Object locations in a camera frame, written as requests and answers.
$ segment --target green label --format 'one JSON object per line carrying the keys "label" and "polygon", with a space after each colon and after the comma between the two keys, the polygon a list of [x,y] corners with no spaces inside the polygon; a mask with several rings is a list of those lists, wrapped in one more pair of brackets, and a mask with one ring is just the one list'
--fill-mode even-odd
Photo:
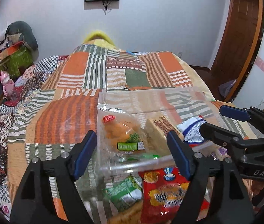
{"label": "green label", "polygon": [[125,142],[118,142],[117,149],[119,151],[137,151],[137,142],[133,143],[125,143]]}

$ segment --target blue gripper pad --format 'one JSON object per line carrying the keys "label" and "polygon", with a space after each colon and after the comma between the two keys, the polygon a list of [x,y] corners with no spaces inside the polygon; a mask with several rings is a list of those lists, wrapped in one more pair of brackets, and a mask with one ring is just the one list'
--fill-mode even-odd
{"label": "blue gripper pad", "polygon": [[242,122],[250,120],[250,115],[248,114],[247,111],[234,108],[231,106],[222,105],[219,109],[219,112],[222,116],[236,119]]}
{"label": "blue gripper pad", "polygon": [[173,130],[167,134],[167,146],[176,162],[180,174],[190,181],[195,172],[193,150],[188,144],[182,142]]}
{"label": "blue gripper pad", "polygon": [[84,137],[81,144],[84,144],[81,152],[78,154],[77,159],[74,162],[73,178],[75,181],[79,179],[85,172],[88,162],[93,154],[94,149],[97,146],[97,135],[93,131],[89,131]]}

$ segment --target bed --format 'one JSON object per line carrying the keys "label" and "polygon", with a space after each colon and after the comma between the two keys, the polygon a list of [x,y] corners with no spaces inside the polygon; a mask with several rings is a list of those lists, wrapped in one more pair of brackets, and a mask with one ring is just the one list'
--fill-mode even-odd
{"label": "bed", "polygon": [[[13,99],[0,106],[0,209],[9,219],[17,187],[30,160],[54,159],[97,131],[99,93],[156,88],[195,87],[205,101],[192,105],[193,115],[209,117],[223,102],[215,101],[198,74],[170,52],[131,53],[102,41],[78,46],[69,56],[51,56],[28,68],[16,82]],[[247,123],[221,116],[227,129],[256,138]],[[124,176],[94,180],[95,155],[88,172],[76,182],[94,223],[117,214],[102,189]],[[66,220],[56,182],[49,178],[57,214]]]}

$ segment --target screw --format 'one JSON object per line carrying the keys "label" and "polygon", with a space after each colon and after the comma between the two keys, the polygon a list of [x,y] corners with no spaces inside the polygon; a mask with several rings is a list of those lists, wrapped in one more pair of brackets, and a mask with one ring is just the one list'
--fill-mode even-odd
{"label": "screw", "polygon": [[203,155],[200,152],[195,152],[194,157],[200,159],[203,157]]}
{"label": "screw", "polygon": [[34,157],[34,158],[31,160],[31,162],[32,162],[32,163],[37,163],[37,162],[38,162],[38,159],[39,159],[38,157]]}
{"label": "screw", "polygon": [[246,157],[245,155],[243,155],[243,156],[240,158],[240,160],[241,160],[242,162],[246,162],[246,161],[247,161],[247,157]]}
{"label": "screw", "polygon": [[70,153],[68,153],[68,152],[63,152],[63,153],[61,154],[61,157],[62,157],[62,158],[67,158],[69,155],[70,155]]}
{"label": "screw", "polygon": [[227,163],[232,163],[232,162],[233,162],[233,160],[232,160],[230,157],[226,157],[224,160],[225,160]]}

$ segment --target pile of clothes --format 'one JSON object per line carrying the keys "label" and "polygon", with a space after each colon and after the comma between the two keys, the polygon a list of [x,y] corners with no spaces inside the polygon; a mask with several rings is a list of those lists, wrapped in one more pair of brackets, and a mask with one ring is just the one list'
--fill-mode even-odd
{"label": "pile of clothes", "polygon": [[38,43],[27,23],[10,24],[0,36],[0,71],[7,71],[13,79],[18,78],[33,64],[31,53],[37,49]]}

